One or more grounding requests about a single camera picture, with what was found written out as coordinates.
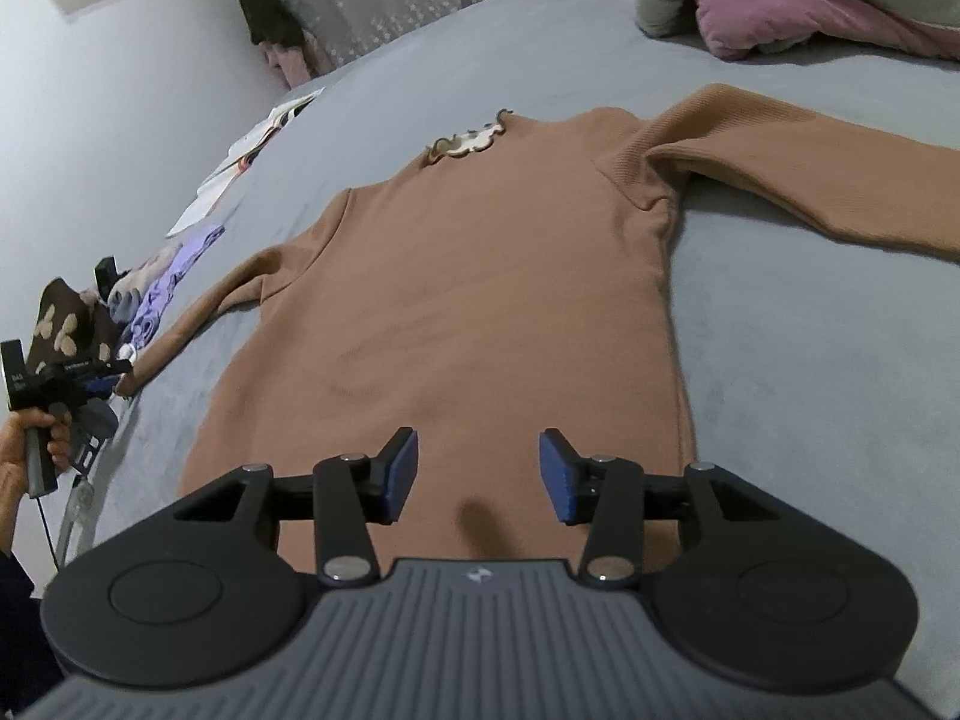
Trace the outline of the person's left hand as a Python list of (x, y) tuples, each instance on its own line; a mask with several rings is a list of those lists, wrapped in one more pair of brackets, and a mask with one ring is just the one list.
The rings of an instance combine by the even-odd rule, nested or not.
[(49, 415), (37, 408), (11, 411), (2, 424), (2, 472), (3, 499), (20, 500), (28, 492), (31, 460), (46, 439), (46, 450), (52, 458), (57, 475), (63, 473), (71, 456), (71, 417), (67, 411)]

